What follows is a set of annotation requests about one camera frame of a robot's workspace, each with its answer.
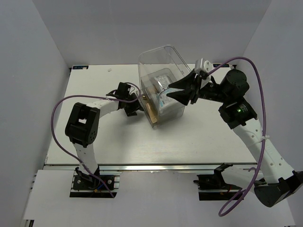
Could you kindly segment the white sachet packet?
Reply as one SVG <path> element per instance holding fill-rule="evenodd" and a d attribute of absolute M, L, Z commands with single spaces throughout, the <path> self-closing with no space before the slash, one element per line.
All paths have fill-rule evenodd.
<path fill-rule="evenodd" d="M 157 100 L 158 100 L 158 111 L 161 114 L 168 113 L 172 110 L 181 108 L 183 105 L 176 101 L 173 98 L 170 98 L 167 96 L 167 94 L 173 93 L 180 91 L 180 89 L 175 89 L 175 88 L 168 88 L 164 91 L 162 91 L 160 94 L 157 95 Z"/>
<path fill-rule="evenodd" d="M 159 92 L 166 90 L 169 84 L 171 83 L 170 78 L 166 74 L 156 76 L 153 78 L 153 80 L 154 80 L 154 85 L 156 86 Z"/>

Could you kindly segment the clear plastic organizer box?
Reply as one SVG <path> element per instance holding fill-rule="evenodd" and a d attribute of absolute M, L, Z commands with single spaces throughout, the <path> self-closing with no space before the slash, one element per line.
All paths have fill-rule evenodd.
<path fill-rule="evenodd" d="M 138 57 L 140 103 L 152 128 L 183 115 L 185 106 L 167 96 L 178 89 L 169 88 L 191 72 L 172 45 L 142 52 Z"/>

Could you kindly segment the wide gold cream tube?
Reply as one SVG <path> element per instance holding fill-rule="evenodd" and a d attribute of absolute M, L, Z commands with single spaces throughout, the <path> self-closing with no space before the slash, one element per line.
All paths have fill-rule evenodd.
<path fill-rule="evenodd" d="M 153 125 L 156 125 L 158 123 L 158 116 L 154 108 L 153 101 L 149 99 L 147 95 L 143 95 L 143 100 L 145 101 L 145 108 L 147 110 L 147 114 L 149 116 L 151 123 Z"/>

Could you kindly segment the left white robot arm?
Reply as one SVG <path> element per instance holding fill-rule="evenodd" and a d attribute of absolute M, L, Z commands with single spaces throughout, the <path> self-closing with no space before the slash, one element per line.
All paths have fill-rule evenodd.
<path fill-rule="evenodd" d="M 78 172 L 86 174 L 84 183 L 94 189 L 99 186 L 100 177 L 93 143 L 97 138 L 101 117 L 118 110 L 124 110 L 128 117 L 136 116 L 143 108 L 139 97 L 131 92 L 134 84 L 120 82 L 118 88 L 106 94 L 105 98 L 83 104 L 75 103 L 68 119 L 65 135 L 76 149 L 80 167 Z"/>

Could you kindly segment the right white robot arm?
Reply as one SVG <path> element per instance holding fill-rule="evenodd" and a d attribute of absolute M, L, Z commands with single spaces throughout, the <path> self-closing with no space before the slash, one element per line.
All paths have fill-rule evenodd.
<path fill-rule="evenodd" d="M 282 158 L 266 135 L 266 120 L 259 121 L 244 98 L 249 87 L 246 75 L 237 69 L 229 70 L 220 83 L 204 71 L 192 71 L 169 85 L 174 91 L 168 97 L 183 105 L 194 104 L 199 98 L 222 103 L 220 117 L 258 163 L 248 188 L 263 205 L 273 207 L 302 186 L 303 173 Z"/>

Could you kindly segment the right blue table label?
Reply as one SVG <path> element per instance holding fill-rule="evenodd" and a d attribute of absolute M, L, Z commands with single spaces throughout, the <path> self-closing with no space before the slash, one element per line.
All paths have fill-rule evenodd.
<path fill-rule="evenodd" d="M 216 67 L 218 67 L 219 65 L 220 65 L 219 63 L 214 63 L 214 64 L 213 64 L 213 67 L 216 68 Z M 223 68 L 229 68 L 230 65 L 229 65 L 229 64 L 224 64 L 222 67 L 223 67 Z"/>

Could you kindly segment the blue table label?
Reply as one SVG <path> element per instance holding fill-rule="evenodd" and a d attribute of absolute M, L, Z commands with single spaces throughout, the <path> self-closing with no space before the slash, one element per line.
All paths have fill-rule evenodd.
<path fill-rule="evenodd" d="M 72 70 L 87 70 L 88 68 L 88 65 L 74 65 L 72 67 Z"/>
<path fill-rule="evenodd" d="M 219 65 L 220 65 L 219 63 L 214 63 L 214 64 L 213 64 L 213 67 L 216 68 L 216 67 L 218 67 Z M 230 65 L 229 65 L 229 64 L 224 64 L 222 67 L 223 67 L 223 68 L 229 68 Z"/>

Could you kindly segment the left blue table label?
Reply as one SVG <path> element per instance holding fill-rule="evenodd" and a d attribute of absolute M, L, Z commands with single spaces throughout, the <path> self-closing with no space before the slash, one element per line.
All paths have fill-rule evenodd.
<path fill-rule="evenodd" d="M 87 70 L 88 68 L 88 65 L 74 65 L 72 67 L 72 70 Z"/>

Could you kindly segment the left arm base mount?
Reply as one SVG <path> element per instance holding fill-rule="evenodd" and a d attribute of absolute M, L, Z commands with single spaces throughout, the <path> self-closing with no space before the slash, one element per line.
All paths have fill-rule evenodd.
<path fill-rule="evenodd" d="M 82 173 L 79 168 L 75 168 L 70 198 L 114 198 L 119 188 L 119 175 L 97 175 L 100 180 L 91 175 Z"/>

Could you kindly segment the aluminium front rail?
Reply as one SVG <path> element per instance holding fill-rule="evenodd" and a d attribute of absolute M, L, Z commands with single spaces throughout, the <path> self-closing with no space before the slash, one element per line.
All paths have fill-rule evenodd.
<path fill-rule="evenodd" d="M 211 171 L 219 167 L 220 163 L 212 164 L 122 164 L 122 165 L 99 165 L 100 171 L 108 172 L 122 172 L 122 171 Z M 43 170 L 74 170 L 78 165 L 76 164 L 49 164 L 44 165 Z M 256 167 L 256 163 L 233 163 L 232 167 L 249 169 L 251 167 Z"/>

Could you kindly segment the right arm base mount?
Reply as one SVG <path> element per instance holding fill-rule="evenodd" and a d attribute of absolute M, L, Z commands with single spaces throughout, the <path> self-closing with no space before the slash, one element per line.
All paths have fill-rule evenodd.
<path fill-rule="evenodd" d="M 198 196 L 200 201 L 228 201 L 241 188 L 219 180 L 215 174 L 197 175 L 193 181 L 198 186 Z"/>

